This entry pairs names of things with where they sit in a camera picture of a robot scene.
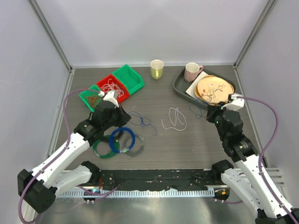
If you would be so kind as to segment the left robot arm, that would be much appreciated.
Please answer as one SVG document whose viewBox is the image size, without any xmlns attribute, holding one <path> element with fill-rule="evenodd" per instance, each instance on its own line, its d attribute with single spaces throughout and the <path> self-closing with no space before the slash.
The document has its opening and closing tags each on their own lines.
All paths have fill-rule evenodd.
<svg viewBox="0 0 299 224">
<path fill-rule="evenodd" d="M 89 161 L 63 175 L 62 171 L 96 141 L 103 139 L 104 132 L 111 127 L 121 128 L 131 116 L 121 105 L 107 100 L 101 101 L 69 135 L 67 141 L 48 159 L 31 171 L 23 169 L 17 176 L 20 201 L 25 201 L 38 214 L 45 212 L 56 197 L 80 184 L 95 186 L 100 179 L 99 168 Z"/>
</svg>

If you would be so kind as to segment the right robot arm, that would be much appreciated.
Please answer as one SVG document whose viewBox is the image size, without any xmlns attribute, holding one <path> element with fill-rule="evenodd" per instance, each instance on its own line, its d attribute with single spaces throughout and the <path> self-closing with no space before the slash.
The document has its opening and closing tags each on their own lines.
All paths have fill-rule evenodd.
<svg viewBox="0 0 299 224">
<path fill-rule="evenodd" d="M 243 134 L 239 112 L 208 106 L 207 121 L 215 124 L 222 147 L 238 168 L 242 178 L 227 160 L 212 165 L 211 179 L 228 185 L 250 209 L 257 224 L 297 224 L 299 210 L 281 194 L 266 169 L 258 164 L 258 150 Z"/>
</svg>

